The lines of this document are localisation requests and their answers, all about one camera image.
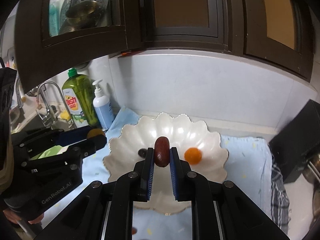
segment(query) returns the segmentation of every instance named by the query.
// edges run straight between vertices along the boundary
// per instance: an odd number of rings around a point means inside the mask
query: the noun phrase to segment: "orange ball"
[[[198,164],[202,159],[202,152],[195,147],[191,147],[184,153],[184,159],[190,164]]]

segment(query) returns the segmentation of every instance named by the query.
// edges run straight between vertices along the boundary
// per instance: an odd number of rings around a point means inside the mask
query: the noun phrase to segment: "green bottle cap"
[[[74,67],[70,68],[69,71],[68,71],[68,77],[73,77],[73,76],[75,76],[77,74],[78,74],[78,72]]]

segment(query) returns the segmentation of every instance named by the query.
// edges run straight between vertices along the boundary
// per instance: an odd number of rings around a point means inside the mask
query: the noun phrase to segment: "red date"
[[[167,137],[161,136],[155,142],[154,147],[155,164],[159,167],[166,167],[170,162],[170,143]]]

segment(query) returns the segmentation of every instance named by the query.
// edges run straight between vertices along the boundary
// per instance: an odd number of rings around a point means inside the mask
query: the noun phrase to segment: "blue cloth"
[[[137,124],[139,117],[132,110],[126,107],[121,108],[110,129],[106,132],[108,140],[112,137],[119,137],[125,124]],[[232,180],[270,216],[272,159],[266,141],[262,138],[221,136],[221,147],[229,151],[229,158],[225,164],[228,172],[227,179]],[[109,153],[107,145],[96,154],[84,159],[82,168],[84,182],[45,212],[44,226],[92,181],[108,182],[110,174],[102,160]],[[134,209],[133,226],[137,229],[137,233],[132,237],[133,240],[191,240],[191,209],[188,208],[171,216],[165,216],[153,210]]]

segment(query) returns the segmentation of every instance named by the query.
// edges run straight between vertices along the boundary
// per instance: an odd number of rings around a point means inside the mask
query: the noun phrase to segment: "white pump dispenser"
[[[102,89],[99,86],[99,83],[102,81],[96,80],[92,83],[96,87],[94,90],[95,98],[93,100],[93,106],[96,110],[98,119],[104,131],[109,130],[113,120],[115,119],[113,111],[110,104],[110,98],[105,95]]]

